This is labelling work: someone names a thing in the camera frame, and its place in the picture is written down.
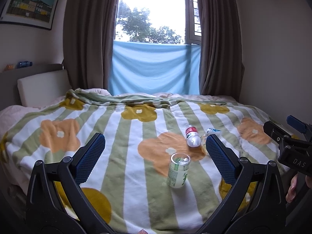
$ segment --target blanket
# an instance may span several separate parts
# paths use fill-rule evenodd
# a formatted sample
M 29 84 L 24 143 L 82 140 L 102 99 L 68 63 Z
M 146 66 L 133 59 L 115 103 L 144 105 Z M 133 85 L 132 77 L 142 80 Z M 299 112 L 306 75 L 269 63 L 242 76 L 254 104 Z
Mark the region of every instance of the blanket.
M 0 160 L 27 193 L 35 161 L 73 156 L 96 133 L 106 147 L 81 189 L 102 218 L 118 232 L 177 233 L 200 227 L 230 189 L 209 155 L 190 148 L 185 129 L 195 125 L 222 131 L 220 140 L 239 157 L 266 164 L 279 150 L 263 132 L 270 117 L 252 106 L 222 101 L 149 96 L 103 96 L 77 89 L 65 99 L 26 114 L 4 135 Z M 170 156 L 191 157 L 185 185 L 166 184 Z M 278 163 L 281 174 L 287 167 Z M 67 212 L 76 217 L 60 185 Z M 242 206 L 253 193 L 251 185 Z

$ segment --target picture frame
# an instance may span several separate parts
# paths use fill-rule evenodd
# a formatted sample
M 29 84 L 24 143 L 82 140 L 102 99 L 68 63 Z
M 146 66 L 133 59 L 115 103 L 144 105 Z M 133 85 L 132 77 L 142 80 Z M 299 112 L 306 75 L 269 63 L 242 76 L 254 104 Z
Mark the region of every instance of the picture frame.
M 52 30 L 58 0 L 7 0 L 0 24 L 32 26 Z

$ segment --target curtain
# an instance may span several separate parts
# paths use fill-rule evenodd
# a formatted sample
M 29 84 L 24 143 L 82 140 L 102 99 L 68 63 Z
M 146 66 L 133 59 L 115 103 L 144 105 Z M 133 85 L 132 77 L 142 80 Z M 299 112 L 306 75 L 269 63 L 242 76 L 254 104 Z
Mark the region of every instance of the curtain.
M 67 0 L 63 51 L 71 86 L 108 88 L 118 0 Z
M 198 95 L 199 45 L 114 40 L 109 92 Z
M 236 0 L 198 0 L 202 28 L 199 92 L 239 100 L 244 67 Z

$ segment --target tree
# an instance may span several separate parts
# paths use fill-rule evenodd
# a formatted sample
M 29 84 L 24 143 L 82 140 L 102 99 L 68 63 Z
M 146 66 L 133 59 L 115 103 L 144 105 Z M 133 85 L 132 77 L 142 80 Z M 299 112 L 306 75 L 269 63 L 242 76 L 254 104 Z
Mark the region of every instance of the tree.
M 119 2 L 116 24 L 122 26 L 131 42 L 181 44 L 181 36 L 167 26 L 159 29 L 152 27 L 149 20 L 149 9 L 143 8 L 140 11 L 134 8 L 133 11 L 122 0 Z

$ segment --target light blue fabric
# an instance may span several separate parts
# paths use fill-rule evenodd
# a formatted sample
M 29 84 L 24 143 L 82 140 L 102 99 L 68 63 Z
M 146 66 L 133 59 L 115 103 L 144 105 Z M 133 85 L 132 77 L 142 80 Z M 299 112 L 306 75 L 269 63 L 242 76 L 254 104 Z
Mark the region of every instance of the light blue fabric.
M 109 92 L 199 94 L 199 45 L 114 40 Z

